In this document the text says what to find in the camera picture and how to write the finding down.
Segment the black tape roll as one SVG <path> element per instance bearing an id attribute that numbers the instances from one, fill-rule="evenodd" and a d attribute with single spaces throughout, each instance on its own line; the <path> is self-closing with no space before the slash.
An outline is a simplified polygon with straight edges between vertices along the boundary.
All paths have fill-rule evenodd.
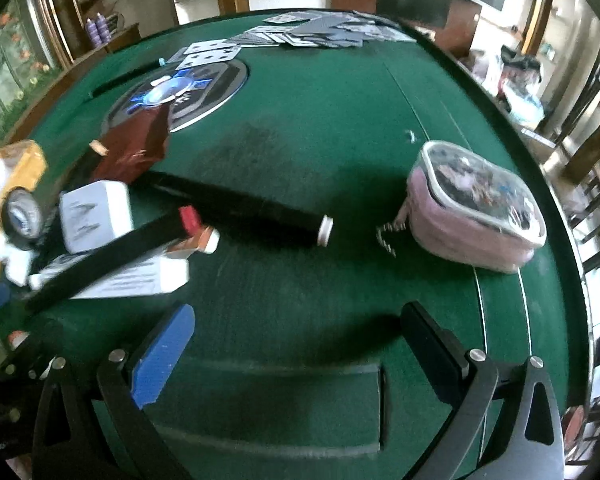
<path id="1" fill-rule="evenodd" d="M 26 188 L 12 188 L 1 208 L 2 228 L 12 244 L 29 245 L 43 229 L 43 215 L 34 196 Z"/>

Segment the white power adapter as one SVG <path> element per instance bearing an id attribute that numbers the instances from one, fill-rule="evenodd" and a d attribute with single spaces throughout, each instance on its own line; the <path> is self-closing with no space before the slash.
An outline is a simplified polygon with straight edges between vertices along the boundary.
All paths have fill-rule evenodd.
<path id="1" fill-rule="evenodd" d="M 99 180 L 62 194 L 59 212 L 70 254 L 90 252 L 134 229 L 129 190 L 120 181 Z"/>

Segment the pink zipper pouch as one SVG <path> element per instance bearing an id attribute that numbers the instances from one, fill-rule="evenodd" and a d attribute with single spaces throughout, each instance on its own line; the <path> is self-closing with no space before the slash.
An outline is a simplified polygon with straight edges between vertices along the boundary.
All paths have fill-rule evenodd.
<path id="1" fill-rule="evenodd" d="M 467 148 L 427 141 L 406 179 L 396 218 L 377 229 L 386 235 L 410 231 L 430 254 L 486 270 L 514 274 L 547 237 L 545 220 L 521 177 Z"/>

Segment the black marker red cap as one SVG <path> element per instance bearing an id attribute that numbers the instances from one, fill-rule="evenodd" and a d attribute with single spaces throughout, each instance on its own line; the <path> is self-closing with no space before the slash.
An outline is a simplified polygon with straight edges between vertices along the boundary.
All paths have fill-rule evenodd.
<path id="1" fill-rule="evenodd" d="M 193 206 L 184 206 L 146 223 L 99 247 L 77 263 L 61 271 L 39 290 L 23 298 L 23 307 L 38 313 L 71 298 L 106 278 L 114 271 L 163 248 L 191 238 L 202 231 L 202 222 Z"/>

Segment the black marker white cap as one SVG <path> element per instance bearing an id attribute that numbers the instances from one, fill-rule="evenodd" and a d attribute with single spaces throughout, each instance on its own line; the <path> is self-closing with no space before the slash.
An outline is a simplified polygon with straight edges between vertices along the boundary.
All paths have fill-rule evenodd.
<path id="1" fill-rule="evenodd" d="M 224 186 L 149 171 L 136 181 L 193 206 L 202 222 L 236 240 L 272 248 L 326 247 L 334 219 Z"/>

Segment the dark red foil packet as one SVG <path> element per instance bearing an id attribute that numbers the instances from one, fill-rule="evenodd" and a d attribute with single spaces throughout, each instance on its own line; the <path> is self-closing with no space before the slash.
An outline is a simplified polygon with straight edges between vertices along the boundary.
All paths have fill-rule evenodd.
<path id="1" fill-rule="evenodd" d="M 99 140 L 106 155 L 88 180 L 130 184 L 166 156 L 171 129 L 171 105 L 145 108 L 110 128 Z"/>

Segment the black marker teal cap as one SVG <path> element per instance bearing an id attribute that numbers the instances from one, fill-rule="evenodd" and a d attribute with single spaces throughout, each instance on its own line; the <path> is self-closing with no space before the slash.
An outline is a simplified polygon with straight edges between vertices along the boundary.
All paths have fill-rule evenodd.
<path id="1" fill-rule="evenodd" d="M 98 96 L 101 96 L 102 94 L 106 93 L 107 91 L 119 87 L 120 84 L 125 84 L 126 82 L 131 81 L 134 78 L 144 76 L 150 72 L 153 72 L 154 70 L 158 70 L 159 68 L 165 65 L 166 60 L 164 58 L 157 58 L 156 60 L 153 60 L 149 63 L 145 63 L 140 67 L 134 68 L 134 70 L 130 70 L 125 74 L 114 77 L 104 82 L 103 84 L 100 84 L 88 94 L 88 97 L 90 99 L 95 99 Z"/>

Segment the blue white medicine box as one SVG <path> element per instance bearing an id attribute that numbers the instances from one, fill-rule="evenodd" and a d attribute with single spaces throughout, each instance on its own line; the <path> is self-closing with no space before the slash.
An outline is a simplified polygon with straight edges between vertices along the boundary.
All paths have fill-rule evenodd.
<path id="1" fill-rule="evenodd" d="M 196 235 L 170 246 L 166 255 L 175 259 L 187 259 L 196 252 L 210 255 L 218 248 L 219 241 L 218 230 L 212 226 L 204 226 Z"/>

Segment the wooden chair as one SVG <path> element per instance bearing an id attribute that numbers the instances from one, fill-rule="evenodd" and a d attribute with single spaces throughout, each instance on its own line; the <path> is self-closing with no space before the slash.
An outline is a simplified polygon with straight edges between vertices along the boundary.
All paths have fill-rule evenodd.
<path id="1" fill-rule="evenodd" d="M 555 151 L 554 182 L 562 191 L 568 226 L 579 245 L 597 244 L 584 258 L 590 272 L 600 268 L 600 61 L 562 124 Z"/>

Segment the pile of clothes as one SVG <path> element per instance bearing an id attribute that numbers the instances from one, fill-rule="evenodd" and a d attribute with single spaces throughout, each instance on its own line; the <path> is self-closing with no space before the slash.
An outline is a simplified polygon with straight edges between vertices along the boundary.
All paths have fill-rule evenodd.
<path id="1" fill-rule="evenodd" d="M 506 46 L 500 51 L 501 76 L 496 97 L 509 118 L 521 127 L 534 130 L 544 119 L 538 98 L 542 65 L 533 55 L 522 54 Z"/>

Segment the round mahjong control panel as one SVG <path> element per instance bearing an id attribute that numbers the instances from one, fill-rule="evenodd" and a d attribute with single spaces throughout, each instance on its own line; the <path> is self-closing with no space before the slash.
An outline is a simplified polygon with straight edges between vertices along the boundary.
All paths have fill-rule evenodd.
<path id="1" fill-rule="evenodd" d="M 182 70 L 160 68 L 156 76 L 134 84 L 114 102 L 102 120 L 102 131 L 162 104 L 171 109 L 170 131 L 180 131 L 223 106 L 244 86 L 248 75 L 247 65 L 239 60 Z"/>

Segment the purple bottles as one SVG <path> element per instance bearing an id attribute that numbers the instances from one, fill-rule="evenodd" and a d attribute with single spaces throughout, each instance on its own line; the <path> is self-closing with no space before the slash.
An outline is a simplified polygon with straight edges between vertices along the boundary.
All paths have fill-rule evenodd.
<path id="1" fill-rule="evenodd" d="M 94 48 L 109 44 L 112 39 L 106 18 L 100 13 L 97 13 L 94 18 L 86 19 L 85 30 Z"/>

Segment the playing card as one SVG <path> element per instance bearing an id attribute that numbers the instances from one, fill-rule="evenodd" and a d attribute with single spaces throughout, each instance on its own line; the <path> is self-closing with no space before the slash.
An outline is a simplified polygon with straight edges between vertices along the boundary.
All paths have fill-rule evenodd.
<path id="1" fill-rule="evenodd" d="M 228 47 L 204 52 L 197 52 L 187 55 L 184 60 L 178 64 L 177 70 L 189 70 L 190 68 L 231 61 L 242 50 L 241 46 Z"/>
<path id="2" fill-rule="evenodd" d="M 186 55 L 198 53 L 198 52 L 206 52 L 210 50 L 222 49 L 233 47 L 233 44 L 226 41 L 225 39 L 215 39 L 215 40 L 207 40 L 207 41 L 199 41 L 190 44 L 187 47 L 182 47 L 180 50 L 177 50 L 174 55 L 172 55 L 167 61 L 166 64 L 172 64 L 175 62 L 181 62 Z"/>

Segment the pile of playing cards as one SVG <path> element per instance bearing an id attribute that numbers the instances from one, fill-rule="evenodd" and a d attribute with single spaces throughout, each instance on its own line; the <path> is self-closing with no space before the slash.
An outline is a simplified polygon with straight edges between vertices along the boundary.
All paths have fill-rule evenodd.
<path id="1" fill-rule="evenodd" d="M 288 11 L 226 40 L 242 47 L 360 48 L 366 42 L 415 42 L 388 18 L 358 11 Z"/>

